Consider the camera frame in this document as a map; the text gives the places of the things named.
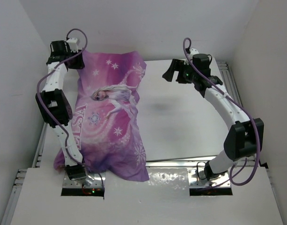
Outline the pink purple pillowcase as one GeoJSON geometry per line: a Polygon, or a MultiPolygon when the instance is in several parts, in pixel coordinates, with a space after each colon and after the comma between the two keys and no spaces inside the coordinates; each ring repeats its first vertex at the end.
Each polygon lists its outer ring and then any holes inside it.
{"type": "Polygon", "coordinates": [[[149,180],[146,152],[137,125],[138,87],[146,63],[137,51],[84,51],[71,121],[72,137],[87,169],[111,171],[136,182],[149,180]]]}

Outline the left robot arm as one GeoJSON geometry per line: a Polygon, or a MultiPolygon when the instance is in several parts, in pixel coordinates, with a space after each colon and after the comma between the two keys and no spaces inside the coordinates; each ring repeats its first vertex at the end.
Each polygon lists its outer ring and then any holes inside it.
{"type": "Polygon", "coordinates": [[[70,180],[84,181],[87,177],[83,156],[73,136],[72,108],[63,92],[64,78],[69,69],[83,69],[82,51],[77,38],[53,41],[47,61],[48,75],[43,89],[38,89],[36,102],[44,122],[54,130],[64,155],[64,169],[70,180]]]}

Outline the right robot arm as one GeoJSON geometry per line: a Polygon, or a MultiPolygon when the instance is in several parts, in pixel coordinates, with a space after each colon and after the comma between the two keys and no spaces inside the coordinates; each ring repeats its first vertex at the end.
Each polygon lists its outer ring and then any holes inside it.
{"type": "Polygon", "coordinates": [[[228,128],[223,150],[208,161],[203,170],[207,181],[224,174],[235,163],[262,150],[264,123],[252,118],[228,94],[222,80],[211,74],[212,60],[207,54],[194,54],[186,60],[173,59],[162,77],[171,82],[178,72],[176,82],[193,84],[196,91],[207,100],[222,117],[228,128]]]}

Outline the white front cover board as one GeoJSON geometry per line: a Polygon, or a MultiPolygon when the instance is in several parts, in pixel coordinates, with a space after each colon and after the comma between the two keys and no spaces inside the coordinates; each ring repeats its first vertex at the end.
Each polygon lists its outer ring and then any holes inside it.
{"type": "Polygon", "coordinates": [[[27,170],[14,225],[280,225],[266,170],[232,195],[190,196],[186,170],[149,170],[147,182],[106,174],[104,197],[62,196],[64,175],[27,170]]]}

